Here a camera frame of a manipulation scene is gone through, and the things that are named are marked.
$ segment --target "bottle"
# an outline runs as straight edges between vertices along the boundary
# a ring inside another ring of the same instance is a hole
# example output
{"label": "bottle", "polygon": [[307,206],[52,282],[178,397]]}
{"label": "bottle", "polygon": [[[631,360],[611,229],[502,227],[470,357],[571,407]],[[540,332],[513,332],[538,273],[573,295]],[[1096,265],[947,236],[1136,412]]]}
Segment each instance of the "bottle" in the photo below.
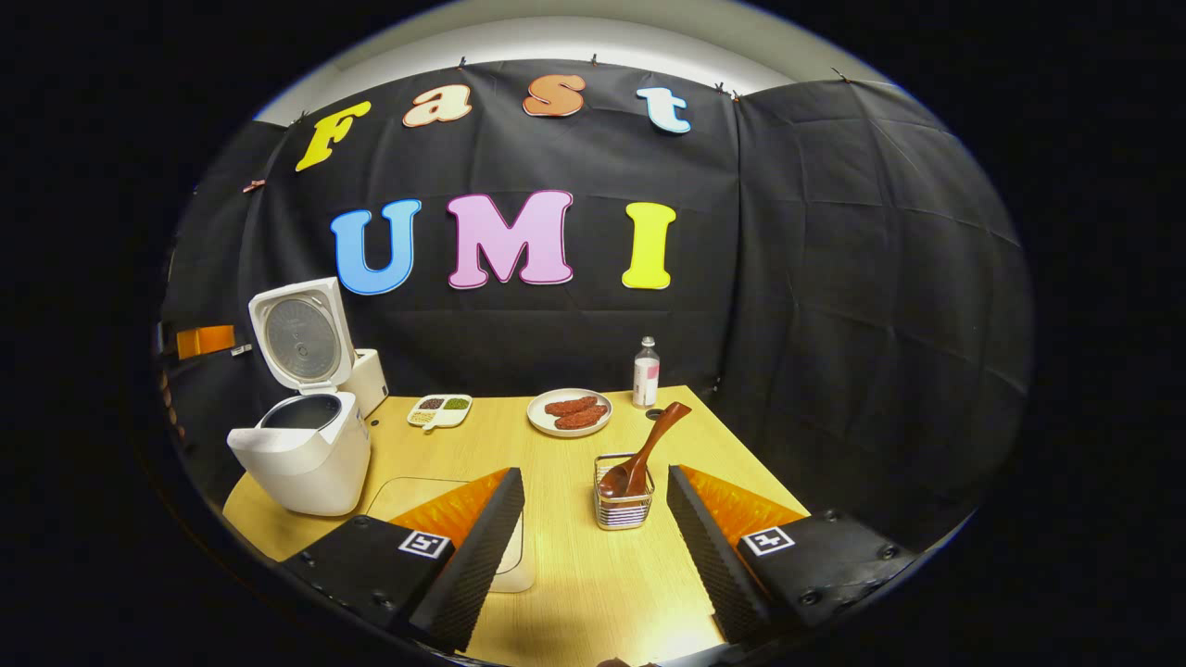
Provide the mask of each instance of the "bottle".
{"label": "bottle", "polygon": [[659,355],[655,352],[655,338],[643,338],[643,350],[635,355],[635,405],[651,407],[659,393]]}

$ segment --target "letter u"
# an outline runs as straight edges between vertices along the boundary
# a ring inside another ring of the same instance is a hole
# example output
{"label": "letter u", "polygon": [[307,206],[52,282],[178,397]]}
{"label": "letter u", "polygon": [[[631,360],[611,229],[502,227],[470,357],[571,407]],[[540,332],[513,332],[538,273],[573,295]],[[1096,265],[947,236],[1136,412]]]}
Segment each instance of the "letter u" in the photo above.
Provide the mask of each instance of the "letter u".
{"label": "letter u", "polygon": [[382,215],[391,224],[391,261],[375,271],[366,266],[364,229],[370,211],[358,210],[333,218],[330,229],[337,240],[338,279],[356,294],[390,292],[412,275],[412,218],[420,211],[420,199],[400,199],[383,207]]}

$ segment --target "colorful foam letter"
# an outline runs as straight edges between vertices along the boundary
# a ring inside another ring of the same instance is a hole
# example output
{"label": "colorful foam letter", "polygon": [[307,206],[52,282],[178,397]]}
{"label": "colorful foam letter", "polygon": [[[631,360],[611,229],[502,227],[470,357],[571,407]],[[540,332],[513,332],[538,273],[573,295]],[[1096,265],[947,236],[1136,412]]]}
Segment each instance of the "colorful foam letter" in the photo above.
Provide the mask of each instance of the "colorful foam letter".
{"label": "colorful foam letter", "polygon": [[313,139],[308,142],[308,150],[305,151],[305,157],[296,163],[296,171],[308,169],[317,163],[323,163],[330,158],[330,141],[337,144],[342,141],[346,133],[350,132],[350,126],[355,122],[355,116],[365,115],[370,110],[370,102],[359,102],[349,109],[338,112],[333,115],[325,116],[324,119],[317,121],[313,127]]}
{"label": "colorful foam letter", "polygon": [[458,290],[486,284],[489,277],[478,266],[479,252],[486,255],[498,281],[506,282],[524,248],[527,266],[519,280],[533,285],[567,282],[573,269],[565,263],[565,211],[572,203],[568,192],[541,190],[528,197],[515,224],[508,227],[486,195],[453,199],[446,208],[457,216],[457,271],[448,284]]}
{"label": "colorful foam letter", "polygon": [[390,292],[412,275],[412,217],[420,210],[420,199],[400,199],[383,207],[383,217],[391,224],[391,261],[375,271],[366,266],[363,230],[370,211],[359,210],[333,218],[330,229],[337,240],[338,279],[356,294]]}
{"label": "colorful foam letter", "polygon": [[403,125],[420,127],[433,121],[448,122],[470,113],[470,87],[461,84],[441,85],[421,93],[412,101],[416,104],[403,116]]}
{"label": "colorful foam letter", "polygon": [[667,228],[675,221],[675,211],[663,204],[635,202],[626,205],[626,215],[635,221],[635,248],[621,284],[635,290],[665,288],[671,284],[671,274],[663,271]]}
{"label": "colorful foam letter", "polygon": [[683,134],[691,129],[690,122],[675,116],[676,107],[687,109],[688,102],[672,95],[670,89],[640,88],[636,95],[646,100],[646,115],[651,116],[651,122],[659,129],[676,134]]}
{"label": "colorful foam letter", "polygon": [[549,74],[528,87],[530,97],[523,100],[523,110],[531,116],[569,116],[581,110],[585,80],[576,75]]}

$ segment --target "sausage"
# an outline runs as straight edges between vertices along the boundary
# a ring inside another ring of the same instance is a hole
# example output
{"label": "sausage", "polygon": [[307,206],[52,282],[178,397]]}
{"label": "sausage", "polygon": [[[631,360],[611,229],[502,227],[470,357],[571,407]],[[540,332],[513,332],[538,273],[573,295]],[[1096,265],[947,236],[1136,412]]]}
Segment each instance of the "sausage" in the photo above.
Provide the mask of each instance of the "sausage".
{"label": "sausage", "polygon": [[572,431],[574,428],[585,428],[586,426],[593,426],[597,424],[601,415],[610,412],[610,408],[604,405],[595,405],[588,409],[582,409],[578,413],[568,414],[561,417],[556,420],[556,428],[563,431]]}
{"label": "sausage", "polygon": [[597,405],[597,396],[584,396],[572,401],[559,401],[543,406],[543,412],[554,417],[576,414],[582,409],[588,409]]}

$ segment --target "orange letter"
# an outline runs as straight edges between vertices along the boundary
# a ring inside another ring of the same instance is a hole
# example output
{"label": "orange letter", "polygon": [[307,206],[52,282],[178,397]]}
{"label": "orange letter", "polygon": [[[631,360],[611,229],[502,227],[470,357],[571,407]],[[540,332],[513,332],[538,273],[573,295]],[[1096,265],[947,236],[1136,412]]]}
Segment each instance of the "orange letter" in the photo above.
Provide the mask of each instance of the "orange letter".
{"label": "orange letter", "polygon": [[417,106],[403,116],[403,125],[420,127],[438,120],[457,120],[473,108],[466,103],[468,100],[470,87],[461,84],[441,85],[428,93],[421,93],[412,101]]}
{"label": "orange letter", "polygon": [[541,76],[528,87],[531,96],[523,100],[523,110],[529,116],[570,116],[585,106],[576,90],[585,90],[585,80],[576,75]]}

